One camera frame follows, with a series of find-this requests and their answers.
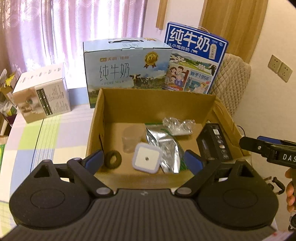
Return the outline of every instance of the table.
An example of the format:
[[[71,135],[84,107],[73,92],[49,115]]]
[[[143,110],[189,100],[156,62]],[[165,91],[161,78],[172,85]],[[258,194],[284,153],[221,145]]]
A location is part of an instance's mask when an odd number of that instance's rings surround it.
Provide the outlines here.
[[[94,109],[86,88],[69,89],[71,112],[27,124],[19,113],[5,146],[0,172],[0,236],[15,226],[8,201],[44,159],[66,163],[85,158]]]

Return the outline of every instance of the black cable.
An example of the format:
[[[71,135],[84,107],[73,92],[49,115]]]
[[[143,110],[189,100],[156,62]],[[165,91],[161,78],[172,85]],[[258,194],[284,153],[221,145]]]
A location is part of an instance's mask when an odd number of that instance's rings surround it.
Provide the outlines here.
[[[237,126],[237,127],[241,128],[241,129],[242,129],[242,131],[244,132],[244,135],[246,136],[246,133],[245,133],[244,129],[243,129],[241,126]]]
[[[237,126],[237,127],[240,127],[242,129],[242,131],[244,132],[244,135],[246,136],[244,129],[241,126]]]

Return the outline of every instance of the curtain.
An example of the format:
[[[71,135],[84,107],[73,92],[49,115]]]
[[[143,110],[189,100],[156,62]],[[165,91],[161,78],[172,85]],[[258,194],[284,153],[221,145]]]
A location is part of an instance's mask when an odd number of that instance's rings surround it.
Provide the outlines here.
[[[65,62],[68,88],[86,86],[83,41],[140,37],[145,4],[146,0],[1,0],[0,67],[25,72]]]
[[[262,29],[267,2],[207,0],[201,26],[229,41],[227,53],[237,55],[249,63]]]

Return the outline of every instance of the power socket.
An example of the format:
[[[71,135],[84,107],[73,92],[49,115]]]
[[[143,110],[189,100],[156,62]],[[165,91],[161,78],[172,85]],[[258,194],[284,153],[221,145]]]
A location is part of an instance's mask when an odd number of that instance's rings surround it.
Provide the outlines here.
[[[293,70],[291,70],[289,66],[287,66],[285,63],[282,63],[278,72],[278,76],[280,76],[283,81],[288,82],[292,72]]]
[[[276,56],[272,55],[268,63],[268,68],[270,68],[273,72],[278,73],[281,63],[282,61],[280,61]]]

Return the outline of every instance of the human hand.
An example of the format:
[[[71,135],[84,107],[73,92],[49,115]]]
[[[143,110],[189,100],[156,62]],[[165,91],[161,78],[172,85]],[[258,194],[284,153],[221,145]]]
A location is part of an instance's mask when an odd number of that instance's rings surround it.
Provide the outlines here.
[[[285,177],[286,178],[292,178],[292,175],[291,175],[291,168],[289,170],[286,171],[285,173]],[[293,212],[295,210],[295,196],[293,195],[294,193],[294,186],[293,186],[293,182],[291,181],[288,185],[287,185],[287,188],[286,188],[286,194],[287,194],[287,199],[286,199],[286,202],[287,202],[287,210],[288,212]]]

